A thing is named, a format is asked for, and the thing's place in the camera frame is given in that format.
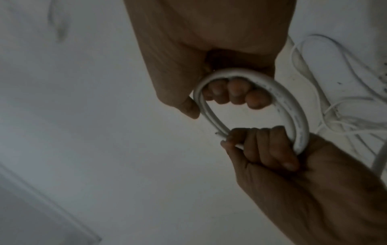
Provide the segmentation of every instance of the finger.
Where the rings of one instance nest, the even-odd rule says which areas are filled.
[[[227,143],[232,146],[235,146],[239,143],[243,143],[248,131],[248,128],[234,128],[229,132],[229,135],[227,136]]]
[[[202,89],[202,94],[203,94],[203,98],[204,98],[206,101],[213,101],[213,100],[214,100],[213,94],[212,94],[211,90],[208,88],[208,85],[206,85],[206,86]]]
[[[190,97],[187,97],[187,99],[180,105],[177,105],[176,108],[192,119],[197,119],[200,115],[198,105]]]
[[[259,150],[257,145],[256,138],[256,128],[252,128],[247,132],[245,143],[244,143],[244,151],[246,158],[252,163],[260,162]]]
[[[262,109],[272,103],[271,95],[262,88],[256,88],[248,92],[245,100],[251,109]]]
[[[222,141],[221,146],[226,150],[227,155],[233,163],[237,182],[240,183],[240,181],[245,179],[245,170],[249,161],[246,159],[242,150],[227,144],[226,141]]]
[[[246,94],[252,89],[252,87],[253,85],[243,78],[235,78],[229,81],[227,88],[231,103],[235,105],[243,105],[246,103]]]
[[[295,172],[300,163],[295,155],[292,143],[286,135],[284,127],[274,127],[270,130],[269,152],[285,169]]]
[[[279,162],[270,154],[269,138],[270,130],[267,128],[256,131],[256,139],[261,163],[271,170],[283,169]]]
[[[208,88],[213,94],[214,100],[218,104],[227,104],[230,102],[229,93],[227,91],[227,80],[220,79],[212,81],[208,84]]]

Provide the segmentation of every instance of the white floor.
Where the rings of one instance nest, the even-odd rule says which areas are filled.
[[[211,126],[157,101],[123,3],[90,2],[72,1],[62,43],[26,32],[30,21],[7,25],[6,17],[19,20],[14,12],[0,15],[8,33],[0,46],[0,161],[103,245],[291,244],[236,185]],[[44,23],[33,8],[17,16],[29,14]],[[278,58],[277,80],[314,129],[315,97],[290,70],[290,48]],[[273,108],[213,108],[231,128],[281,124]],[[353,153],[346,138],[326,137]]]

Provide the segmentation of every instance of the skin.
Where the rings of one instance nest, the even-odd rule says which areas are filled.
[[[216,69],[274,76],[295,0],[125,0],[157,97],[191,118],[189,97]],[[213,81],[206,100],[260,109],[270,95],[243,79]],[[235,148],[243,143],[245,151]],[[387,244],[387,193],[364,165],[312,136],[295,156],[284,129],[233,130],[221,143],[239,186],[298,245]]]
[[[207,73],[250,68],[274,76],[295,0],[125,0],[157,97],[191,118],[199,108],[189,97]],[[270,95],[243,79],[207,86],[206,100],[271,104]]]
[[[275,127],[235,129],[221,145],[239,186],[295,244],[387,244],[385,185],[333,143],[312,135],[297,157]]]

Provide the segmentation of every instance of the white cord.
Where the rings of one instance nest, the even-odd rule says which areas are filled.
[[[255,86],[267,90],[272,98],[273,105],[281,116],[289,139],[293,142],[293,150],[299,155],[304,151],[309,141],[309,126],[305,113],[294,96],[280,83],[262,73],[240,68],[231,68],[214,71],[203,78],[193,92],[193,99],[198,104],[202,115],[215,127],[217,135],[225,139],[230,130],[214,114],[203,98],[202,89],[211,81],[243,77]]]
[[[337,101],[336,103],[333,103],[326,111],[322,111],[321,108],[321,102],[320,102],[320,94],[316,88],[316,86],[310,81],[306,76],[304,76],[296,67],[293,61],[293,55],[296,49],[298,49],[303,43],[305,43],[307,40],[318,40],[322,41],[324,43],[328,43],[331,46],[333,46],[335,49],[337,49],[341,57],[343,58],[343,61],[347,64],[348,69],[354,76],[354,78],[358,81],[358,83],[368,92],[369,98],[364,98],[364,97],[355,97],[355,98],[346,98],[342,99],[340,101]],[[292,69],[299,74],[301,77],[303,77],[306,81],[308,81],[308,84],[311,85],[313,92],[315,93],[317,97],[317,104],[318,104],[318,111],[319,111],[319,117],[321,121],[321,125],[317,128],[316,133],[318,133],[321,129],[325,128],[328,131],[338,134],[338,135],[343,135],[343,136],[356,136],[357,139],[360,140],[362,144],[372,153],[375,155],[375,152],[368,146],[366,143],[358,136],[359,134],[371,134],[374,138],[377,138],[379,140],[382,140],[384,142],[384,146],[382,147],[380,153],[375,157],[373,166],[372,166],[372,171],[378,175],[381,176],[383,169],[385,168],[387,164],[387,142],[383,140],[381,137],[379,137],[376,134],[386,134],[387,133],[387,128],[383,124],[376,124],[376,123],[371,123],[371,122],[366,122],[365,120],[358,119],[355,117],[352,117],[352,119],[356,119],[358,122],[356,123],[350,123],[348,118],[349,117],[341,117],[340,121],[337,120],[331,120],[331,121],[326,121],[325,115],[336,108],[338,105],[342,103],[353,103],[353,102],[362,102],[362,103],[377,103],[379,105],[386,106],[387,105],[387,99],[376,93],[373,89],[371,89],[354,71],[351,63],[348,61],[347,56],[351,57],[354,61],[356,61],[363,69],[366,69],[369,73],[371,73],[375,78],[380,80],[378,76],[375,74],[374,71],[372,71],[367,65],[365,65],[362,61],[360,61],[355,55],[353,55],[349,50],[347,50],[344,46],[342,46],[340,43],[337,41],[323,36],[323,35],[311,35],[306,37],[304,40],[300,41],[299,43],[295,44],[294,47],[291,50],[290,53],[290,64]],[[346,126],[348,128],[351,128],[350,131],[336,131],[332,129],[329,124],[340,124],[342,126]]]

